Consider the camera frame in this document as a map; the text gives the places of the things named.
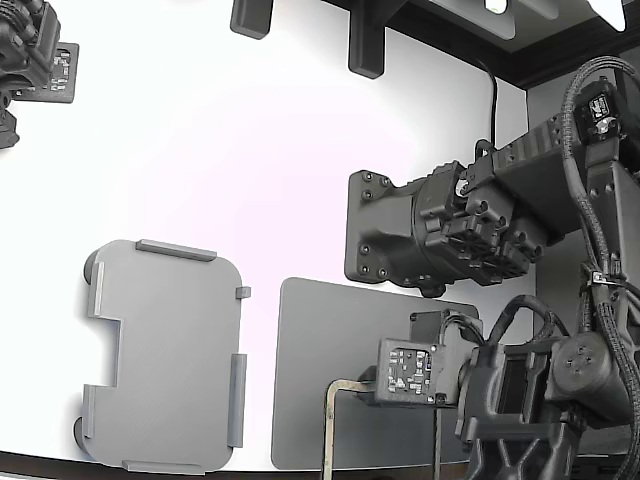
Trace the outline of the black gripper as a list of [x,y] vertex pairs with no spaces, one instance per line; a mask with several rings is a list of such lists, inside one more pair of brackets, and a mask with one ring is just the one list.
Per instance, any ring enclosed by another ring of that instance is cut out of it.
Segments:
[[[575,460],[575,405],[545,397],[551,343],[481,346],[461,387],[455,435],[470,451],[468,479],[569,479]],[[357,379],[376,383],[369,366]],[[376,401],[376,388],[355,396]]]

